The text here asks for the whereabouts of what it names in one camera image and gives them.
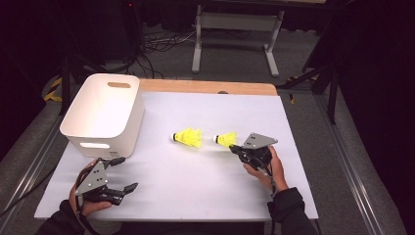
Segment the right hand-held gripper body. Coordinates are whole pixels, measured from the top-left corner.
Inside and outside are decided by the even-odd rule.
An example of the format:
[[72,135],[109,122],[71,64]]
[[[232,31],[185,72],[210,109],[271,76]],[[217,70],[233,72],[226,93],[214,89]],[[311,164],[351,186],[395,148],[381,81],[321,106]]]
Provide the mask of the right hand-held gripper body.
[[272,159],[269,146],[277,142],[275,138],[251,133],[241,147],[240,160],[255,170],[266,169]]

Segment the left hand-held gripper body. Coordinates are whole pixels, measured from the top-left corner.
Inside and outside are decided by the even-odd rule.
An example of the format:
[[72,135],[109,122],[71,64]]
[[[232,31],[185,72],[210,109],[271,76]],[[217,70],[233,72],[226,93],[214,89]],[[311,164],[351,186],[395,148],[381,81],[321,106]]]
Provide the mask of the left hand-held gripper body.
[[94,164],[83,169],[78,175],[75,184],[76,203],[83,206],[85,201],[98,203],[110,202],[119,206],[123,197],[123,191],[113,190],[108,187],[107,168],[110,160],[99,158]]

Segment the white plastic storage bin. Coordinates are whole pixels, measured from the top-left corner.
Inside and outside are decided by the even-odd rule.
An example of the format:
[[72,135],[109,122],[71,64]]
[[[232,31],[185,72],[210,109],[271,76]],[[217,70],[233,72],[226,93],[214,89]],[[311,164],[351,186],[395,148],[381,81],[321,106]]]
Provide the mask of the white plastic storage bin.
[[95,73],[77,92],[60,131],[85,157],[128,158],[134,151],[144,113],[138,77]]

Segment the person's left hand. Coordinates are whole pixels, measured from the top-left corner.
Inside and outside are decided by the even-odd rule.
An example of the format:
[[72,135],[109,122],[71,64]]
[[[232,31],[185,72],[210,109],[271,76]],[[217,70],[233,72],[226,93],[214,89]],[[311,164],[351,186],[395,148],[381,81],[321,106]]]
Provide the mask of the person's left hand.
[[73,184],[70,192],[69,192],[69,203],[71,206],[71,209],[73,210],[74,214],[82,214],[86,217],[88,217],[90,214],[94,213],[94,212],[99,212],[105,209],[108,209],[112,206],[112,204],[110,202],[99,202],[99,203],[92,203],[92,202],[88,202],[85,201],[83,204],[83,208],[81,211],[77,210],[77,205],[76,205],[76,197],[75,197],[75,190],[76,190],[77,186],[76,184]]

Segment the person's right hand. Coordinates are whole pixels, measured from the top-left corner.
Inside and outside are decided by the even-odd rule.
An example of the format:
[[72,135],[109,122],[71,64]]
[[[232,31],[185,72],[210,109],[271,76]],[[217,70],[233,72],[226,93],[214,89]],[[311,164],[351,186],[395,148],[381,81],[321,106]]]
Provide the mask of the person's right hand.
[[268,170],[272,173],[271,176],[266,176],[259,170],[253,169],[248,164],[243,164],[243,167],[248,174],[256,177],[259,182],[272,193],[287,190],[289,186],[285,179],[282,162],[273,146],[269,146],[268,149],[272,155],[271,163],[268,165]]

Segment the white table board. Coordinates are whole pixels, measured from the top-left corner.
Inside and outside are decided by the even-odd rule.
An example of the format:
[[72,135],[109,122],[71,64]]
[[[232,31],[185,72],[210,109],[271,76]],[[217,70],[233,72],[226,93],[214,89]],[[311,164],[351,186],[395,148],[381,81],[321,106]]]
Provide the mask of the white table board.
[[[212,141],[236,132],[278,140],[275,145],[288,183],[299,189],[305,212],[318,216],[300,155],[278,96],[145,92],[145,113],[132,155],[108,170],[109,185],[137,183],[119,206],[94,213],[100,220],[265,221],[269,192],[239,158]],[[200,148],[172,140],[186,128],[202,131]]]

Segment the yellow black striped tape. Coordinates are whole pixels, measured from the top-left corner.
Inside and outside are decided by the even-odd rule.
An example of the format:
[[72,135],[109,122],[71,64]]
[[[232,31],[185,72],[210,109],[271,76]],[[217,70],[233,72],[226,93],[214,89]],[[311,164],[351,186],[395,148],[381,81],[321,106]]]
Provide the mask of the yellow black striped tape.
[[46,95],[44,96],[45,101],[54,101],[54,102],[62,102],[63,98],[56,95],[58,87],[62,83],[62,78],[56,78],[53,83],[51,84],[49,90],[47,91]]

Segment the grey metal stand frame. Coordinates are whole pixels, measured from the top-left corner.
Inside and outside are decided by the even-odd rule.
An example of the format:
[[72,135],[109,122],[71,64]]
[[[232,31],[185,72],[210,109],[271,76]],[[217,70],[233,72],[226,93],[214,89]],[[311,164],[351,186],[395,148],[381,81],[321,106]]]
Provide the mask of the grey metal stand frame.
[[231,13],[212,13],[206,12],[202,5],[197,8],[196,15],[196,42],[193,55],[191,71],[198,73],[201,66],[202,57],[202,29],[235,29],[249,31],[267,31],[270,33],[270,40],[262,46],[266,61],[273,77],[278,77],[280,72],[273,55],[273,49],[281,25],[285,16],[284,11],[279,11],[273,16],[231,14]]

